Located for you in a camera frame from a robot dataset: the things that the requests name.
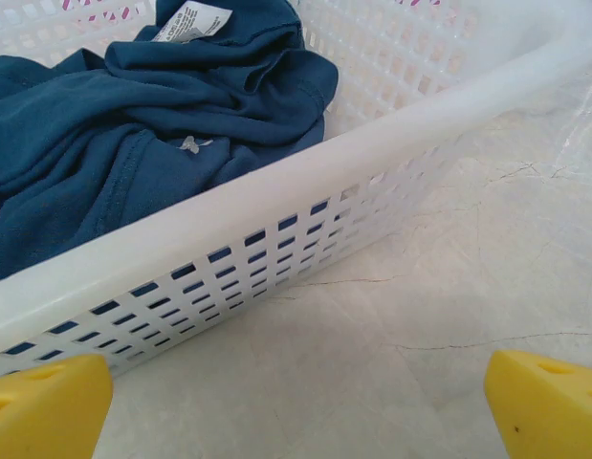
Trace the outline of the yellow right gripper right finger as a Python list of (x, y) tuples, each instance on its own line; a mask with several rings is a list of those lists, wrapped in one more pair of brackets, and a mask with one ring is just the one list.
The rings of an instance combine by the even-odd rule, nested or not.
[(592, 368), (499, 350), (484, 391), (509, 457), (592, 458)]

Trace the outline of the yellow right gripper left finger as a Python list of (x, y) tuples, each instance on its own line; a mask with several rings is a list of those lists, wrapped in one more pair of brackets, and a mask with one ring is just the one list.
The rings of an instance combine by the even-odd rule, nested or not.
[(0, 458), (90, 458), (113, 397), (103, 356), (0, 377)]

